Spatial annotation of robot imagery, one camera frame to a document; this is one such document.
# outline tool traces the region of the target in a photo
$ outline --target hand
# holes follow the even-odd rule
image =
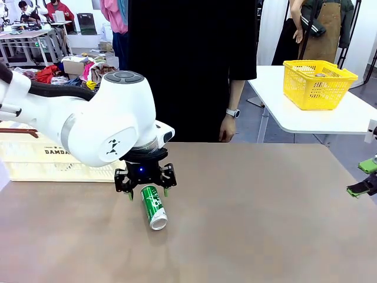
[[[296,39],[296,43],[300,44],[303,37],[304,37],[303,36],[303,31],[302,31],[302,29],[300,29],[300,30],[297,30],[295,32],[295,35],[293,36],[293,39]]]
[[[222,143],[228,143],[232,140],[235,134],[236,119],[227,114],[220,127],[219,141]]]

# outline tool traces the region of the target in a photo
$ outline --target soda can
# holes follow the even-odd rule
[[[153,230],[163,229],[167,224],[167,216],[156,187],[143,187],[141,198],[147,212],[150,228]]]

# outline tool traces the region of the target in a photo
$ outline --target dark blue pants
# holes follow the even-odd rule
[[[113,32],[113,49],[115,56],[119,58],[119,70],[128,70],[128,33]]]

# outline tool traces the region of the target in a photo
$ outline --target person in red jacket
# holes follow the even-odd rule
[[[75,19],[75,15],[66,5],[60,2],[60,0],[51,0],[51,3],[48,3],[46,8],[48,10],[48,16],[52,21],[54,20],[52,15],[55,13],[55,11],[64,12],[65,20],[72,21],[72,23],[66,25],[67,33],[74,31],[73,20]]]

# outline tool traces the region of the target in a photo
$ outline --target can bottom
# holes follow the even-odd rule
[[[161,230],[163,229],[167,224],[167,217],[166,215],[159,217],[158,219],[151,221],[150,228],[153,230]]]

